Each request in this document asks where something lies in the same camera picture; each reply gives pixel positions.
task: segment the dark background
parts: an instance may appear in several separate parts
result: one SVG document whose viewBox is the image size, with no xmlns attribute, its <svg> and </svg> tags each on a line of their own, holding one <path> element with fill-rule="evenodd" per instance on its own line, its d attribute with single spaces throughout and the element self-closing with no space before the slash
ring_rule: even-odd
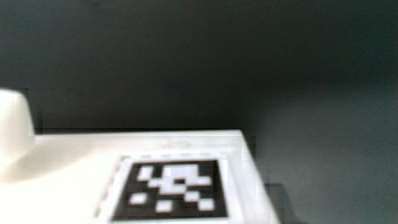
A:
<svg viewBox="0 0 398 224">
<path fill-rule="evenodd" d="M 284 223 L 398 221 L 398 3 L 1 0 L 39 133 L 241 129 Z"/>
</svg>

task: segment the dark wall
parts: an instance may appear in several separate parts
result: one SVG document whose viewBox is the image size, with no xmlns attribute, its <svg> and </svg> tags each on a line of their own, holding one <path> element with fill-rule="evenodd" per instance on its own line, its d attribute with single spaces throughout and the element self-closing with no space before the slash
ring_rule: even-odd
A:
<svg viewBox="0 0 398 224">
<path fill-rule="evenodd" d="M 40 133 L 243 129 L 284 223 L 392 223 L 396 18 L 392 0 L 3 0 L 0 86 Z"/>
<path fill-rule="evenodd" d="M 246 100 L 396 75 L 394 1 L 5 0 L 0 10 L 0 85 L 28 89 L 44 129 L 239 128 Z"/>
</svg>

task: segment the white surface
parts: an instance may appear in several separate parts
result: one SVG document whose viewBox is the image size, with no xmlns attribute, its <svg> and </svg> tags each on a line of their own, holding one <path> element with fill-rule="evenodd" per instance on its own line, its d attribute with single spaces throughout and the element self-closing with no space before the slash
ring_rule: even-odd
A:
<svg viewBox="0 0 398 224">
<path fill-rule="evenodd" d="M 129 204 L 140 205 L 145 203 L 147 194 L 145 193 L 135 193 L 129 197 Z"/>
<path fill-rule="evenodd" d="M 0 175 L 0 223 L 90 223 L 97 209 L 110 210 L 117 201 L 110 195 L 113 202 L 99 206 L 110 183 L 126 175 L 115 173 L 120 156 L 145 161 L 223 158 L 220 174 L 234 221 L 191 219 L 190 223 L 277 223 L 238 131 L 37 136 L 33 149 Z"/>
<path fill-rule="evenodd" d="M 156 202 L 156 212 L 158 213 L 168 213 L 172 211 L 172 201 L 170 200 L 159 200 Z"/>
<path fill-rule="evenodd" d="M 199 210 L 213 211 L 215 210 L 215 200 L 211 198 L 204 198 L 199 200 Z"/>
<path fill-rule="evenodd" d="M 184 193 L 184 202 L 197 202 L 200 198 L 200 194 L 197 191 L 186 191 Z"/>
<path fill-rule="evenodd" d="M 23 95 L 0 90 L 0 170 L 33 146 L 33 128 Z"/>
</svg>

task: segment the black square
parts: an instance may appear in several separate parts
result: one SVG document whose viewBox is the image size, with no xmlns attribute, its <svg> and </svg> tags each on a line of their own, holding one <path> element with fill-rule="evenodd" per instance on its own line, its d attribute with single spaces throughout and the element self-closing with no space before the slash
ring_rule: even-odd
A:
<svg viewBox="0 0 398 224">
<path fill-rule="evenodd" d="M 147 171 L 145 178 L 138 180 L 145 169 L 151 172 Z M 156 211 L 156 206 L 159 208 L 161 205 L 167 205 L 163 202 L 168 202 L 168 206 L 165 206 L 168 210 Z M 133 163 L 111 220 L 199 217 L 227 217 L 218 161 Z"/>
</svg>

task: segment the white object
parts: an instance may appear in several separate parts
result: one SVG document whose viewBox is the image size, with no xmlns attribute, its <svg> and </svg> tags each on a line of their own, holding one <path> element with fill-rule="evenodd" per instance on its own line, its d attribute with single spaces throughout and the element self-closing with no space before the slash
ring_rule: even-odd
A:
<svg viewBox="0 0 398 224">
<path fill-rule="evenodd" d="M 33 128 L 23 95 L 0 90 L 0 170 L 33 146 Z"/>
<path fill-rule="evenodd" d="M 129 198 L 129 204 L 142 205 L 145 203 L 145 198 L 147 198 L 145 193 L 135 193 Z"/>
<path fill-rule="evenodd" d="M 3 158 L 12 165 L 0 173 L 0 223 L 181 223 L 172 219 L 110 220 L 129 167 L 142 162 L 211 159 L 220 166 L 229 217 L 186 219 L 183 223 L 278 224 L 239 131 L 37 135 L 32 139 L 26 102 L 19 94 L 5 92 L 0 121 L 8 128 L 0 127 L 0 155 L 8 155 Z M 181 176 L 184 184 L 207 186 L 213 180 L 195 169 L 191 165 L 168 166 L 168 177 Z M 213 211 L 213 199 L 186 187 L 174 188 L 183 184 L 170 184 L 152 174 L 154 168 L 143 166 L 136 179 L 147 181 L 147 187 L 167 186 L 168 192 L 195 201 L 199 210 Z M 131 194 L 127 202 L 143 205 L 147 193 Z M 156 212 L 170 213 L 172 204 L 170 200 L 159 200 Z"/>
</svg>

